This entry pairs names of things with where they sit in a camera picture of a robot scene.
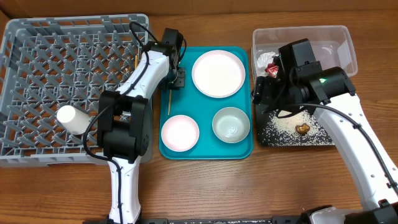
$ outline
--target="dish rack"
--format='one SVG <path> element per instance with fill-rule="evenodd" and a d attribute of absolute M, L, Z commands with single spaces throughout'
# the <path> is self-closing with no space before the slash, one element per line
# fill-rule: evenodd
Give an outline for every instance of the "dish rack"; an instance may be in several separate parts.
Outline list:
<path fill-rule="evenodd" d="M 101 92 L 117 89 L 130 76 L 142 50 L 131 21 L 150 29 L 144 14 L 7 23 L 0 48 L 0 167 L 106 163 L 88 156 L 82 136 L 67 132 L 55 115 L 61 106 L 72 105 L 93 118 Z M 134 28 L 146 43 L 147 33 Z M 102 154 L 96 126 L 88 145 Z"/>

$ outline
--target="clear plastic container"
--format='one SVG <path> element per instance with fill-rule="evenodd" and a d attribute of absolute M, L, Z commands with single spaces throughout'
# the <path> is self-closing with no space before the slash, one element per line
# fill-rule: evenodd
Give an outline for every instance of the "clear plastic container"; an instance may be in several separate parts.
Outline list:
<path fill-rule="evenodd" d="M 339 66 L 353 76 L 358 72 L 353 41 L 345 26 L 308 26 L 256 29 L 253 32 L 252 73 L 265 75 L 260 71 L 257 60 L 261 54 L 275 52 L 278 48 L 296 40 L 310 40 L 315 58 L 321 62 L 322 69 Z"/>

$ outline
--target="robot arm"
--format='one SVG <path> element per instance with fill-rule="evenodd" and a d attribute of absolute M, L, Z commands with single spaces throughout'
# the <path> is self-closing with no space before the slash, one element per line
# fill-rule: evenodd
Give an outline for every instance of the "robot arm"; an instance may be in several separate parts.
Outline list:
<path fill-rule="evenodd" d="M 370 136 L 394 180 L 398 180 L 397 167 L 387 155 L 363 113 L 357 95 L 345 93 L 330 99 L 329 107 L 351 116 Z M 314 117 L 327 131 L 342 156 L 361 199 L 364 210 L 379 208 L 379 202 L 398 202 L 398 196 L 385 177 L 379 161 L 367 140 L 353 125 L 334 112 L 317 108 Z"/>
<path fill-rule="evenodd" d="M 274 63 L 279 66 L 276 78 L 257 78 L 252 93 L 253 103 L 264 105 L 266 110 L 263 113 L 283 109 L 292 114 L 301 112 L 304 109 L 303 104 L 312 104 L 306 109 L 314 115 L 336 144 L 354 179 L 364 208 L 363 212 L 353 213 L 352 210 L 323 207 L 302 214 L 302 217 L 307 217 L 303 223 L 397 223 L 397 167 L 366 120 L 355 88 L 344 70 L 339 67 L 322 70 L 308 39 L 281 47 L 279 57 L 274 59 Z M 341 115 L 317 108 L 316 105 L 334 108 L 360 124 L 374 143 L 381 159 L 376 157 L 358 127 L 354 127 Z M 387 179 L 381 161 L 386 165 L 393 182 Z"/>
<path fill-rule="evenodd" d="M 153 131 L 152 95 L 157 87 L 173 90 L 184 87 L 185 70 L 178 68 L 182 42 L 181 33 L 166 28 L 161 42 L 148 42 L 142 48 L 147 54 L 142 54 L 129 79 L 115 92 L 105 90 L 99 98 L 98 113 L 102 114 L 98 116 L 97 143 L 103 148 L 104 156 L 120 167 L 118 170 L 113 162 L 108 162 L 112 207 L 106 222 L 122 223 L 122 217 L 123 223 L 130 224 L 140 217 L 139 163 L 141 157 L 152 150 L 149 149 Z M 129 122 L 114 119 L 122 114 L 130 116 Z M 90 118 L 72 106 L 64 106 L 59 109 L 57 119 L 71 133 L 82 134 L 88 122 L 81 121 Z"/>

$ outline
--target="small white bowl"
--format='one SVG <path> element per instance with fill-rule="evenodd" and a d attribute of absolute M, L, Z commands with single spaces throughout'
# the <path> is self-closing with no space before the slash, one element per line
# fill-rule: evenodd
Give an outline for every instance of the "small white bowl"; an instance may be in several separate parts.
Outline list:
<path fill-rule="evenodd" d="M 198 142 L 199 126 L 188 116 L 176 115 L 164 123 L 161 136 L 167 148 L 175 152 L 184 152 Z"/>
<path fill-rule="evenodd" d="M 250 132 L 250 120 L 246 113 L 234 107 L 219 110 L 213 118 L 213 131 L 223 142 L 237 143 Z"/>

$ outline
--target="black cable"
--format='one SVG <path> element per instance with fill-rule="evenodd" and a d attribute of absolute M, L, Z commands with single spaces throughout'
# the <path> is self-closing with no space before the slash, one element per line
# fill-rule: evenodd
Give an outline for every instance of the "black cable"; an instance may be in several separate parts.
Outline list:
<path fill-rule="evenodd" d="M 285 91 L 287 84 L 284 83 L 284 85 L 282 86 L 282 88 L 280 89 L 278 95 L 276 96 L 275 100 L 272 102 L 271 106 L 267 107 L 267 108 L 273 108 L 275 106 L 275 104 L 278 102 L 280 96 L 282 96 L 283 92 Z"/>
<path fill-rule="evenodd" d="M 133 31 L 133 29 L 131 28 L 131 25 L 134 24 L 136 26 L 141 27 L 143 30 L 145 30 L 152 38 L 155 42 L 159 43 L 159 41 L 156 39 L 155 35 L 152 34 L 148 29 L 146 29 L 143 25 L 139 24 L 138 22 L 130 22 L 129 23 L 129 28 L 131 29 L 132 35 L 134 36 L 134 38 L 136 38 L 138 40 L 138 42 L 140 42 L 141 47 L 143 47 L 144 45 L 142 44 L 141 40 L 137 37 L 136 33 Z"/>
<path fill-rule="evenodd" d="M 351 124 L 353 124 L 353 128 L 354 129 L 358 129 L 359 132 L 361 132 L 361 134 L 365 137 L 365 139 L 367 140 L 367 142 L 369 143 L 370 147 L 373 150 L 374 155 L 376 156 L 377 160 L 380 163 L 380 166 L 382 168 L 382 170 L 384 171 L 388 181 L 390 182 L 391 187 L 394 189 L 394 191 L 396 192 L 396 194 L 398 195 L 398 186 L 395 183 L 394 179 L 392 178 L 390 172 L 388 171 L 388 168 L 386 166 L 386 164 L 383 161 L 383 158 L 381 157 L 379 151 L 377 150 L 376 146 L 374 145 L 372 139 L 369 137 L 369 135 L 366 133 L 366 131 L 362 128 L 362 126 L 360 124 L 358 124 L 354 119 L 350 118 L 348 115 L 344 114 L 343 112 L 331 108 L 329 106 L 325 106 L 325 105 L 316 105 L 313 103 L 297 103 L 297 104 L 293 104 L 293 105 L 287 105 L 284 108 L 289 108 L 289 107 L 294 107 L 294 106 L 309 106 L 309 107 L 315 107 L 315 108 L 322 108 L 324 110 L 329 110 L 332 111 L 340 116 L 342 116 L 344 119 L 348 120 Z"/>
<path fill-rule="evenodd" d="M 185 55 L 185 51 L 187 50 L 187 41 L 185 40 L 185 38 L 182 40 L 184 41 L 185 47 L 184 47 L 184 51 L 182 52 L 182 54 L 178 56 L 178 62 L 181 62 L 182 58 Z"/>
<path fill-rule="evenodd" d="M 141 40 L 138 38 L 137 34 L 133 31 L 133 29 L 132 29 L 132 27 L 131 27 L 131 25 L 133 25 L 133 24 L 135 24 L 135 25 L 137 25 L 137 26 L 143 28 L 143 29 L 144 29 L 145 31 L 147 31 L 148 34 L 151 35 L 151 36 L 154 38 L 154 40 L 157 42 L 157 39 L 155 38 L 155 36 L 154 36 L 151 32 L 149 32 L 149 30 L 147 30 L 145 27 L 143 27 L 141 24 L 136 23 L 136 22 L 130 22 L 129 28 L 131 29 L 131 32 L 132 32 L 134 38 L 137 39 L 137 41 L 138 41 L 139 45 L 141 46 L 141 48 L 144 47 L 144 44 L 143 44 L 143 43 L 141 42 Z M 120 224 L 123 224 L 123 213 L 122 213 L 122 209 L 121 209 L 121 207 L 122 207 L 122 203 L 121 203 L 121 187 L 122 187 L 121 168 L 120 168 L 119 164 L 118 164 L 116 161 L 112 160 L 111 158 L 107 158 L 107 157 L 103 157 L 103 156 L 97 156 L 96 154 L 93 154 L 93 153 L 90 151 L 90 149 L 88 148 L 88 146 L 87 146 L 87 136 L 88 136 L 88 133 L 90 132 L 90 129 L 93 127 L 93 125 L 94 125 L 95 122 L 98 120 L 98 118 L 99 118 L 100 116 L 102 116 L 102 114 L 104 114 L 104 112 L 107 111 L 110 107 L 113 107 L 121 98 L 123 98 L 123 97 L 126 96 L 131 90 L 133 90 L 134 87 L 137 85 L 138 81 L 139 81 L 139 80 L 142 78 L 142 76 L 145 74 L 145 72 L 146 72 L 146 70 L 147 70 L 147 68 L 148 68 L 148 66 L 149 66 L 149 56 L 148 56 L 148 52 L 144 51 L 144 53 L 145 53 L 145 56 L 146 56 L 146 63 L 145 63 L 144 68 L 142 69 L 142 72 L 139 74 L 139 76 L 136 78 L 136 80 L 130 85 L 130 87 L 129 87 L 123 94 L 120 95 L 120 97 L 119 97 L 117 100 L 115 100 L 115 102 L 114 102 L 113 104 L 108 105 L 108 106 L 107 106 L 105 109 L 103 109 L 97 116 L 95 116 L 94 119 L 89 123 L 88 127 L 86 128 L 86 131 L 83 133 L 83 147 L 84 147 L 86 153 L 87 153 L 88 155 L 90 155 L 91 157 L 94 157 L 94 158 L 96 158 L 96 159 L 101 159 L 101 160 L 104 160 L 104 161 L 112 162 L 112 163 L 116 166 L 116 171 L 118 172 L 118 208 L 119 208 L 119 215 L 120 215 Z"/>

